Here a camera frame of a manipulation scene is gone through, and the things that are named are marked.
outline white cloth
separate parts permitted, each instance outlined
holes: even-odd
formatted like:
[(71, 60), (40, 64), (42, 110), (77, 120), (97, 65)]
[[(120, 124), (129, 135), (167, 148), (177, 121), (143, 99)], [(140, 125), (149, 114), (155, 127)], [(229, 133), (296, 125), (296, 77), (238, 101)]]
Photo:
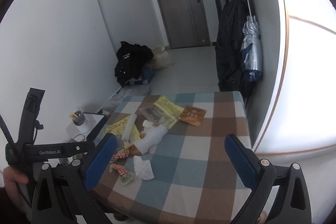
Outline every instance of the white cloth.
[(134, 145), (137, 149), (139, 149), (141, 154), (144, 155), (148, 152), (152, 145), (161, 142), (163, 136), (166, 135), (167, 132), (168, 129), (160, 124), (158, 127), (150, 128), (147, 131), (146, 136), (141, 140), (136, 140)]
[(139, 156), (134, 156), (134, 171), (136, 176), (141, 180), (150, 180), (154, 178), (151, 162), (143, 160)]

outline plastic bag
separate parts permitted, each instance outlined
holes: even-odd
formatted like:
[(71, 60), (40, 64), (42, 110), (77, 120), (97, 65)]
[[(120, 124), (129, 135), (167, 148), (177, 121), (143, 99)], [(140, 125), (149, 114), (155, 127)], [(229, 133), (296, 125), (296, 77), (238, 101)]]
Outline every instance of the plastic bag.
[(140, 109), (140, 112), (155, 126), (159, 124), (171, 129), (178, 122), (178, 117), (182, 113), (183, 107), (173, 104), (165, 96), (158, 99), (149, 107)]
[(152, 50), (154, 59), (157, 61), (153, 66), (154, 70), (166, 69), (174, 65), (171, 55), (166, 51), (165, 47), (159, 47)]
[(149, 91), (150, 89), (148, 85), (125, 86), (115, 96), (108, 100), (103, 105), (102, 109), (112, 113), (116, 110), (124, 98), (128, 96), (148, 95)]

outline crumpled tissue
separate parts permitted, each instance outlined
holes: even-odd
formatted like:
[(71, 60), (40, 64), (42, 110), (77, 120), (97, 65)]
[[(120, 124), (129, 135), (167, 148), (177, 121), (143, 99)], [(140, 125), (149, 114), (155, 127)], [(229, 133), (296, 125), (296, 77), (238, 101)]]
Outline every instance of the crumpled tissue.
[(134, 171), (141, 180), (150, 180), (154, 178), (151, 162), (143, 160), (140, 156), (134, 156)]
[(152, 122), (150, 122), (148, 120), (144, 120), (143, 123), (142, 123), (142, 126), (143, 126), (143, 132), (145, 134), (147, 134), (150, 129), (152, 129), (152, 128), (155, 127), (154, 123), (152, 123)]

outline door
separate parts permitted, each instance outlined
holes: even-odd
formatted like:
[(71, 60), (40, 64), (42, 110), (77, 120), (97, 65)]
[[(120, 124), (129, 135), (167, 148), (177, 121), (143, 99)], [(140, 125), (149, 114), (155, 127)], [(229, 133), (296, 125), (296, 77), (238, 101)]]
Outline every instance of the door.
[(202, 0), (158, 0), (171, 48), (209, 46)]

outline tiled floor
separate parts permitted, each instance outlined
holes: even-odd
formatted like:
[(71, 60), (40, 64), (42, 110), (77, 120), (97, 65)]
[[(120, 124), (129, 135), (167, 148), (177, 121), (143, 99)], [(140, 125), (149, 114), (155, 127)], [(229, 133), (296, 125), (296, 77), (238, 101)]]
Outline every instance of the tiled floor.
[(219, 91), (215, 47), (181, 48), (169, 53), (175, 64), (155, 72), (150, 94)]

